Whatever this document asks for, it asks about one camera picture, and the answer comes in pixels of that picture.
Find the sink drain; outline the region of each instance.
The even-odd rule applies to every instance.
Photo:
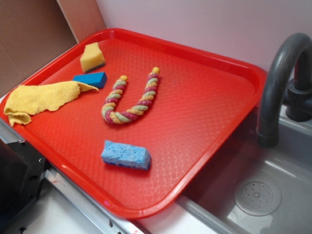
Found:
[[[275,183],[265,177],[250,177],[236,185],[234,200],[245,213],[264,216],[278,208],[281,192]]]

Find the braided rope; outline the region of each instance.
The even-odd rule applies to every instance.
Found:
[[[154,67],[152,72],[147,77],[147,84],[142,98],[138,101],[137,105],[124,112],[115,112],[114,109],[121,98],[122,93],[125,91],[127,85],[126,76],[121,76],[113,85],[113,91],[106,98],[102,107],[102,116],[108,123],[124,124],[136,120],[139,116],[143,115],[152,104],[152,100],[156,95],[156,87],[158,83],[158,74],[160,69]]]

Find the yellow cloth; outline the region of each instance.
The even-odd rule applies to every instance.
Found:
[[[57,111],[62,105],[78,98],[81,92],[98,88],[77,81],[64,81],[47,85],[20,85],[8,98],[4,113],[13,127],[15,123],[28,124],[29,115],[42,111]]]

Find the gray faucet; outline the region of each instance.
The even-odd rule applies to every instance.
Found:
[[[289,81],[293,69],[294,78]],[[256,129],[262,147],[278,144],[283,102],[289,119],[302,122],[312,118],[312,40],[303,33],[293,34],[284,41],[269,69]]]

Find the gray sink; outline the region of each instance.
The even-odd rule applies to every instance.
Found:
[[[312,128],[281,117],[279,144],[264,149],[256,142],[256,114],[248,115],[183,195],[223,233],[310,234]]]

